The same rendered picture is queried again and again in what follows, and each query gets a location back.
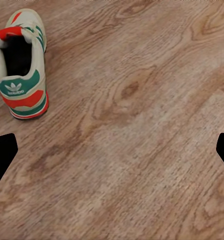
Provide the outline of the gym shoe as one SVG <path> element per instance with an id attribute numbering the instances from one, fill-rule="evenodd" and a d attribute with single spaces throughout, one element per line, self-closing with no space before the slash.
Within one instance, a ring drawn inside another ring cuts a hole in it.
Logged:
<path id="1" fill-rule="evenodd" d="M 46 49 L 45 26 L 33 9 L 18 10 L 0 30 L 0 93 L 20 121 L 37 119 L 49 108 Z"/>

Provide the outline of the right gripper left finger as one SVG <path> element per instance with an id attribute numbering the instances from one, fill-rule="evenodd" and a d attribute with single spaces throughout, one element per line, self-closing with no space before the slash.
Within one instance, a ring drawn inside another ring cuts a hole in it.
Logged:
<path id="1" fill-rule="evenodd" d="M 18 145 L 13 133 L 0 136 L 0 180 L 17 152 Z"/>

